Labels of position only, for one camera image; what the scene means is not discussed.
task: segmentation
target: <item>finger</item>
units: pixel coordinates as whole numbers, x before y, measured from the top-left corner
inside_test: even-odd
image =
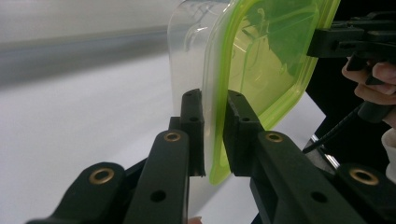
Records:
[[[363,84],[358,85],[355,94],[365,101],[378,105],[396,105],[396,94],[386,95]]]
[[[396,65],[391,63],[377,63],[373,67],[373,77],[385,83],[396,85]]]
[[[188,224],[202,224],[201,222],[201,217],[192,217],[189,219],[189,221],[187,222]]]
[[[369,76],[366,70],[347,71],[347,64],[342,69],[342,74],[349,80],[364,84]]]
[[[394,92],[396,92],[396,86],[388,83],[384,83],[381,85],[370,85],[367,87],[386,95],[392,95]]]
[[[396,129],[396,106],[387,114],[384,121],[392,128]]]

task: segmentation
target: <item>screw hole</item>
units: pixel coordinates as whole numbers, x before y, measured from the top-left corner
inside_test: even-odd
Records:
[[[318,203],[326,203],[327,202],[327,197],[326,195],[320,193],[320,192],[312,192],[311,193],[311,197],[312,199],[314,199],[315,201],[317,201]]]
[[[90,175],[90,182],[94,185],[102,185],[111,180],[114,176],[114,171],[110,168],[100,168],[95,170]]]
[[[283,138],[277,133],[268,133],[265,137],[270,140],[271,142],[282,142]]]
[[[377,185],[379,182],[378,178],[375,175],[362,169],[351,169],[349,171],[349,174],[352,176],[352,178],[361,182],[362,184],[374,186]]]
[[[166,198],[166,193],[163,190],[157,190],[151,193],[150,199],[155,203],[160,203]]]
[[[176,142],[180,139],[180,137],[181,136],[178,133],[167,133],[164,138],[168,142]]]

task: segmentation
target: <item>black tool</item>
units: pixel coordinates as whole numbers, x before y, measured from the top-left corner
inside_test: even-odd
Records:
[[[396,64],[396,11],[372,12],[350,21],[334,21],[329,29],[317,29],[307,54],[318,58],[351,57],[348,71],[370,69],[377,62]],[[382,82],[370,75],[366,84]],[[358,115],[378,123],[392,107],[365,102]]]

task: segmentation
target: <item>plastic food container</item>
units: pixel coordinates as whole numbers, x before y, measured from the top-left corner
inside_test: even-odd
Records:
[[[330,27],[339,0],[186,1],[168,26],[173,100],[201,89],[205,169],[218,184],[230,173],[222,144],[228,90],[239,91],[266,130],[299,101],[317,59],[306,56],[316,28]]]

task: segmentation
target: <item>sleeve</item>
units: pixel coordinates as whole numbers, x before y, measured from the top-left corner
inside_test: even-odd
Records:
[[[390,181],[396,184],[396,130],[388,130],[382,135],[381,140],[389,158],[386,176]]]

